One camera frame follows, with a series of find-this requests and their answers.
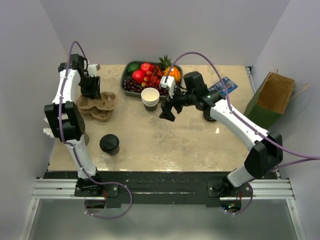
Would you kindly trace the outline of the pulp cup carrier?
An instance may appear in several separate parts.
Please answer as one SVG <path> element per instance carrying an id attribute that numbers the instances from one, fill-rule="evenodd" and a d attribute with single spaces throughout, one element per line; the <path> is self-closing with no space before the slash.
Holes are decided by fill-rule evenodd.
<path id="1" fill-rule="evenodd" d="M 100 111 L 111 111 L 116 105 L 116 95 L 113 92 L 104 91 L 100 94 L 101 99 L 91 99 L 80 96 L 76 100 L 76 105 L 80 110 L 89 111 L 98 109 Z"/>

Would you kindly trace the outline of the black plastic cup lid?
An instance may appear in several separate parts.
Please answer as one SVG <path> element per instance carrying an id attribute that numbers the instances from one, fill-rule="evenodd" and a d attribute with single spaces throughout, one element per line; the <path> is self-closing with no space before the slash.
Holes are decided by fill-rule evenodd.
<path id="1" fill-rule="evenodd" d="M 118 137 L 114 134 L 106 134 L 99 141 L 99 147 L 101 148 L 114 148 L 120 146 Z"/>

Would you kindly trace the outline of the black paper coffee cup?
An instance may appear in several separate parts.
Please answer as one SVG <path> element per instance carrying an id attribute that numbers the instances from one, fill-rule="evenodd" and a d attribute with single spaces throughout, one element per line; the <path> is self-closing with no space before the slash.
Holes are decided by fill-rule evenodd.
<path id="1" fill-rule="evenodd" d="M 104 148 L 104 147 L 101 147 L 101 150 L 104 152 L 104 153 L 107 153 L 108 155 L 110 156 L 115 156 L 119 153 L 120 151 L 120 147 L 119 146 L 116 146 L 116 147 L 113 147 L 113 148 Z"/>

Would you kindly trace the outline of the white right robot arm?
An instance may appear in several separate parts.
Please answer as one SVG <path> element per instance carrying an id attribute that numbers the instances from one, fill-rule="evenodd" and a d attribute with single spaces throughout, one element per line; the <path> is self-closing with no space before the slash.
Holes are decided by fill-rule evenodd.
<path id="1" fill-rule="evenodd" d="M 242 166 L 229 173 L 218 184 L 216 190 L 233 197 L 241 185 L 253 179 L 261 179 L 283 160 L 282 136 L 277 132 L 269 133 L 248 120 L 217 90 L 209 90 L 202 75 L 193 71 L 184 76 L 186 89 L 176 85 L 172 76 L 163 76 L 160 87 L 168 90 L 165 102 L 161 104 L 161 119 L 175 120 L 172 109 L 180 113 L 183 107 L 194 106 L 210 118 L 222 123 L 238 137 L 249 151 Z"/>

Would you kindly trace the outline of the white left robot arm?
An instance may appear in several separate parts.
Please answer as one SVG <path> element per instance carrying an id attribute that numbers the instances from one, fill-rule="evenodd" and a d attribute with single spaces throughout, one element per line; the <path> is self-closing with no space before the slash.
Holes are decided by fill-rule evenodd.
<path id="1" fill-rule="evenodd" d="M 104 184 L 99 181 L 97 167 L 93 164 L 85 143 L 86 126 L 75 103 L 77 87 L 83 97 L 100 100 L 99 64 L 89 64 L 79 54 L 71 54 L 68 62 L 58 67 L 59 85 L 51 104 L 44 106 L 44 113 L 53 136 L 68 149 L 77 167 L 76 189 L 99 196 Z"/>

